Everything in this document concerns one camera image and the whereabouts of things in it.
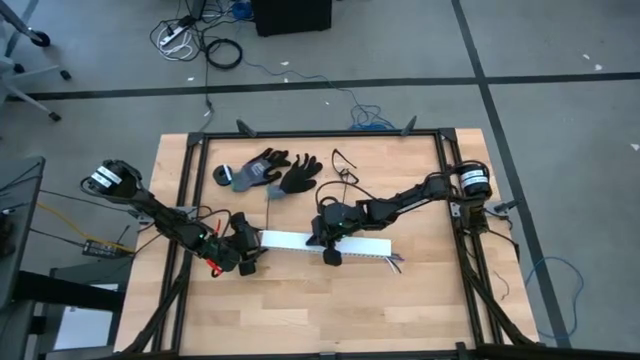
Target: work glove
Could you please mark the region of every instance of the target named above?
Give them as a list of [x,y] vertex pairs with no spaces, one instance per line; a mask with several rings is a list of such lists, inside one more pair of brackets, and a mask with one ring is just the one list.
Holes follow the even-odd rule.
[[296,162],[284,175],[280,184],[267,187],[269,199],[280,199],[287,194],[302,193],[316,186],[316,181],[311,178],[322,170],[322,164],[316,161],[315,156],[309,158],[309,154],[304,154],[302,164],[300,164],[300,155],[296,155],[296,158]]
[[289,166],[287,161],[288,151],[273,150],[268,148],[262,154],[249,160],[242,169],[233,174],[231,189],[234,192],[244,192],[252,186],[266,185],[282,177],[280,171],[270,172],[278,167]]

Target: wooden table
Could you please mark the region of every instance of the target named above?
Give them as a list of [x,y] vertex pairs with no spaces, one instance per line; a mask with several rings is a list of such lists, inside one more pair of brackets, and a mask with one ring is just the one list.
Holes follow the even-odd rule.
[[[457,129],[456,133],[463,159],[480,160],[491,167],[481,130]],[[166,205],[176,201],[186,137],[164,135],[160,141],[150,190]],[[376,196],[390,197],[438,171],[434,142],[422,136],[215,140],[208,148],[201,204],[214,210],[243,211],[253,226],[264,227],[265,188],[233,193],[218,186],[211,174],[222,163],[239,169],[267,147],[316,155],[325,166],[316,176],[319,183],[337,179],[331,168],[331,152],[337,148],[358,167],[354,172],[361,179],[359,185]],[[196,178],[199,152],[195,153],[188,201]],[[500,200],[493,177],[491,185],[491,200]],[[321,197],[341,198],[343,190],[339,184],[327,186]],[[314,193],[315,189],[271,201],[269,229],[309,232],[316,214]],[[347,203],[364,198],[355,189],[346,191]],[[215,227],[218,219],[214,216],[206,222]],[[220,219],[224,224],[224,215]],[[489,225],[509,235],[503,221],[490,218]],[[142,233],[138,248],[155,235],[154,230]],[[195,259],[180,354],[444,350],[454,349],[459,341],[473,347],[447,204],[435,202],[415,209],[383,231],[367,232],[366,237],[393,240],[393,251],[406,258],[400,265],[402,275],[394,274],[378,259],[350,257],[342,266],[331,267],[319,255],[272,250],[260,258],[254,275],[240,277],[234,271],[212,279],[205,262]],[[481,240],[494,297],[522,332],[536,340],[512,245],[492,234],[483,234]],[[116,350],[134,339],[158,304],[167,245],[161,238],[136,257]],[[490,341],[486,312],[478,302],[485,339]],[[165,348],[174,316],[174,310],[167,316]]]

